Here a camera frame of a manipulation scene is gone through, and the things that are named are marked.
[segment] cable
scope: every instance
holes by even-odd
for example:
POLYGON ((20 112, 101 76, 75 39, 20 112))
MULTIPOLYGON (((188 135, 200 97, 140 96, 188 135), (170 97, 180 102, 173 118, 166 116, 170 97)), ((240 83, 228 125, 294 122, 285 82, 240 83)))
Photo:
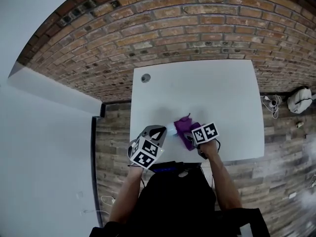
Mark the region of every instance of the cable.
POLYGON ((278 108, 280 106, 280 104, 282 103, 282 98, 278 95, 275 95, 276 97, 276 105, 273 106, 271 109, 269 109, 269 107, 264 103, 263 101, 263 97, 266 99, 269 99, 267 96, 261 96, 261 102, 263 103, 263 105, 272 113, 272 117, 274 119, 277 119, 278 117, 278 108))

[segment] white object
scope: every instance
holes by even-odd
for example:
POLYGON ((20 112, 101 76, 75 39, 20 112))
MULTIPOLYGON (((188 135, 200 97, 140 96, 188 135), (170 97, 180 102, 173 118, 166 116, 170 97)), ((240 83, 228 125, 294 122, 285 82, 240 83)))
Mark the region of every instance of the white object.
POLYGON ((294 198, 294 197, 296 197, 296 192, 294 192, 294 193, 292 193, 292 194, 290 194, 290 195, 288 196, 289 199, 292 199, 292 198, 294 198))
POLYGON ((209 123, 192 130, 194 141, 197 145, 208 142, 219 136, 214 123, 209 123))
POLYGON ((312 103, 312 93, 310 89, 300 89, 287 99, 287 105, 291 112, 302 113, 312 103))
POLYGON ((240 228, 242 237, 253 237, 250 224, 246 224, 240 228))
POLYGON ((133 146, 130 160, 144 169, 148 169, 157 161, 163 151, 159 146, 140 136, 133 146))
POLYGON ((174 125, 174 122, 166 125, 166 128, 167 128, 167 136, 173 136, 173 135, 176 135, 178 133, 178 131, 174 125))
POLYGON ((278 109, 279 109, 280 104, 282 103, 281 97, 278 95, 275 95, 275 99, 270 100, 268 96, 262 96, 261 102, 272 113, 272 117, 274 119, 277 119, 278 109))
MULTIPOLYGON (((144 127, 187 116, 213 121, 221 134, 223 161, 264 155, 264 127, 256 75, 250 60, 189 61, 134 70, 130 140, 144 127), (143 74, 151 79, 142 83, 143 74)), ((205 161, 182 140, 167 136, 159 162, 205 161)))

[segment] black strap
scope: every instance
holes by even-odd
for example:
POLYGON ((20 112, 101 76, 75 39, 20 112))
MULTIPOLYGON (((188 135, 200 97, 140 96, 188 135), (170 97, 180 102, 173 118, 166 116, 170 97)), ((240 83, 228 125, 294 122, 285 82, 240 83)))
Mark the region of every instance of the black strap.
POLYGON ((297 104, 299 104, 300 102, 302 102, 302 101, 304 101, 304 100, 310 100, 310 99, 313 100, 312 98, 306 98, 306 99, 302 99, 302 100, 298 101, 298 102, 295 103, 295 104, 297 105, 297 104))

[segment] wrist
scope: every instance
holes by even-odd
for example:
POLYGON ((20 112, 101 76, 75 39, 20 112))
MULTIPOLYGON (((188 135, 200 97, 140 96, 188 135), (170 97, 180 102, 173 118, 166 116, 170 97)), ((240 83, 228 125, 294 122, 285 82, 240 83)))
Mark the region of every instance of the wrist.
POLYGON ((128 171, 128 177, 140 178, 143 174, 144 169, 140 166, 130 166, 128 171))

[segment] white cable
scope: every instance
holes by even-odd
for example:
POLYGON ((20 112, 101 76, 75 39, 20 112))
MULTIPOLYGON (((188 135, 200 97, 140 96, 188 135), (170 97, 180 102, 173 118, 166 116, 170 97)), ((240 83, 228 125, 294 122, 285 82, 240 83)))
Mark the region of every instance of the white cable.
MULTIPOLYGON (((112 207, 113 205, 108 204, 108 203, 105 203, 105 202, 103 201, 103 199, 102 199, 103 197, 112 198, 112 203, 115 202, 115 198, 112 197, 112 196, 105 196, 105 195, 103 195, 103 196, 100 197, 101 201, 102 201, 104 204, 107 204, 108 206, 112 207)), ((84 210, 83 213, 90 213, 90 212, 95 212, 95 211, 101 211, 101 210, 84 210)))
POLYGON ((270 108, 264 103, 263 97, 265 97, 265 96, 261 96, 261 102, 262 102, 263 105, 272 113, 272 117, 273 117, 274 119, 277 119, 277 117, 278 117, 278 108, 279 108, 280 104, 282 103, 282 98, 281 98, 280 96, 278 96, 278 95, 275 95, 275 97, 276 97, 276 105, 270 109, 270 108))

